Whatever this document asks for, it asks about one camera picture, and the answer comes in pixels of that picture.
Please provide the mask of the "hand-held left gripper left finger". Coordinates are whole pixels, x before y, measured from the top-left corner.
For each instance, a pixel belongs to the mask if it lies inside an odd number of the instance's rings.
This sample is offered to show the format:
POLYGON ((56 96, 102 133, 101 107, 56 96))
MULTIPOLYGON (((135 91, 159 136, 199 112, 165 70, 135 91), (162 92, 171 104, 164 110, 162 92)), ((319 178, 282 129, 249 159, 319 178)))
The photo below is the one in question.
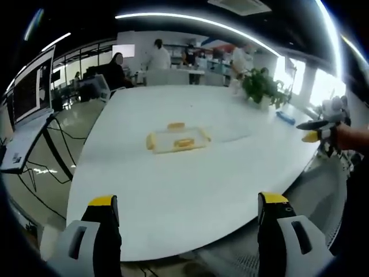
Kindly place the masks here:
POLYGON ((58 276, 121 276, 121 245, 117 196, 100 196, 60 233, 47 264, 58 276))

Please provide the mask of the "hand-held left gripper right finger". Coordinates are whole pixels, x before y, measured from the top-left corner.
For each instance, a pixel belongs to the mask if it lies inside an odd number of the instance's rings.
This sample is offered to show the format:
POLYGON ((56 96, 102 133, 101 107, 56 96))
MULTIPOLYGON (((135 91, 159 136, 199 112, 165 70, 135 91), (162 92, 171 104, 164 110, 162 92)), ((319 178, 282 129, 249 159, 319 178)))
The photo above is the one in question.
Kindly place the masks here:
POLYGON ((325 236, 278 193, 258 194, 259 276, 317 276, 333 259, 325 236))

